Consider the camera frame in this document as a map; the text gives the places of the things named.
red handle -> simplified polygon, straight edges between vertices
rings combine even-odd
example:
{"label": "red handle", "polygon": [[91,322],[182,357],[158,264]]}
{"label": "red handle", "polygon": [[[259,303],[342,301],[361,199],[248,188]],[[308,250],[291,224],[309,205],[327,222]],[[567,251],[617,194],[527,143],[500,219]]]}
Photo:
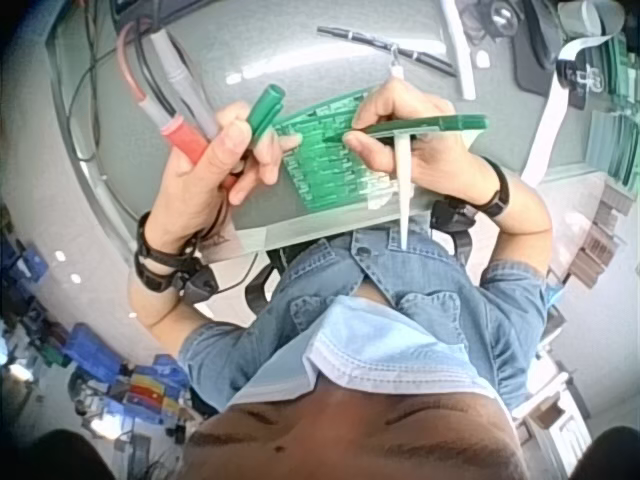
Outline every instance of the red handle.
{"label": "red handle", "polygon": [[173,117],[160,132],[169,140],[169,143],[189,157],[194,165],[198,163],[209,145],[206,138],[196,128],[185,122],[182,115]]}

blue surgical mask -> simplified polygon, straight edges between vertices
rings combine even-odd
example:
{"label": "blue surgical mask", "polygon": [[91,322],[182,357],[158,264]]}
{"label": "blue surgical mask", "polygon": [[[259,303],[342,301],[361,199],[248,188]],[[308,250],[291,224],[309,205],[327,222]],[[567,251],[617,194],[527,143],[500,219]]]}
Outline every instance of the blue surgical mask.
{"label": "blue surgical mask", "polygon": [[265,363],[230,404],[292,400],[322,372],[333,383],[381,394],[497,392],[464,345],[440,342],[418,323],[370,300],[340,296],[314,324]]}

blue denim shirt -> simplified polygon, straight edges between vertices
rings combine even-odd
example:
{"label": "blue denim shirt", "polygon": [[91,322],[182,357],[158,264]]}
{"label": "blue denim shirt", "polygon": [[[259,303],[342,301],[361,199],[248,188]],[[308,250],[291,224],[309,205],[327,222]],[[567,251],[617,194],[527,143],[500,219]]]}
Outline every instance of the blue denim shirt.
{"label": "blue denim shirt", "polygon": [[509,409],[524,400],[546,321],[544,278],[526,264],[499,261],[487,267],[476,287],[464,267],[415,223],[405,251],[398,227],[389,224],[320,240],[291,264],[249,328],[204,325],[184,342],[178,360],[200,396],[223,410],[276,351],[365,278],[392,308],[438,340],[462,343]]}

desk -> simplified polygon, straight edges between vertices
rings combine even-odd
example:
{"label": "desk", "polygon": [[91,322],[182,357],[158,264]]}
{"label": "desk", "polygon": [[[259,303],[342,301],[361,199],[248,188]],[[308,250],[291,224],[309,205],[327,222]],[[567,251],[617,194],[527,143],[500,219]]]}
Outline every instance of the desk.
{"label": "desk", "polygon": [[[104,52],[115,43],[106,9],[99,23],[99,45]],[[443,56],[448,48],[437,0],[343,0],[333,8],[310,0],[220,1],[178,20],[169,29],[200,69],[203,84],[216,107],[238,99],[252,103],[267,84],[277,83],[287,91],[283,113],[289,114],[349,91],[380,84],[389,76],[388,55],[318,36],[315,33],[318,25],[348,27],[400,43],[411,42],[416,48]],[[82,12],[69,12],[54,28],[59,87],[68,104],[88,65]],[[456,79],[425,67],[404,62],[406,78],[425,91],[450,99],[460,113],[487,115],[490,127],[476,140],[472,150],[520,172],[545,99],[516,86],[509,40],[493,43],[486,39],[481,48],[489,53],[492,66],[475,71],[477,101],[463,101]],[[150,45],[148,50],[152,68],[161,71],[155,55],[151,55]],[[76,144],[84,144],[83,150],[90,152],[91,147],[86,146],[91,144],[87,99],[85,86],[74,110],[72,130]],[[569,109],[548,178],[587,170],[583,162],[593,107],[594,102],[590,101],[584,112]],[[98,110],[102,125],[100,173],[108,177],[112,191],[122,203],[140,215],[152,205],[168,148],[132,101],[113,56],[98,69]],[[89,169],[90,166],[85,166],[84,173]],[[95,172],[93,183],[96,188],[100,186]],[[433,194],[419,191],[412,208],[428,209],[432,199]],[[124,227],[122,236],[131,245],[134,222],[119,206],[112,206],[111,210],[112,220],[115,212],[120,220],[115,223],[120,223],[121,233]],[[396,218],[397,212],[394,198],[377,211],[367,210],[366,205],[354,205],[309,214],[283,169],[279,183],[254,194],[233,213],[233,220],[245,241],[243,251],[250,252],[375,224]]]}

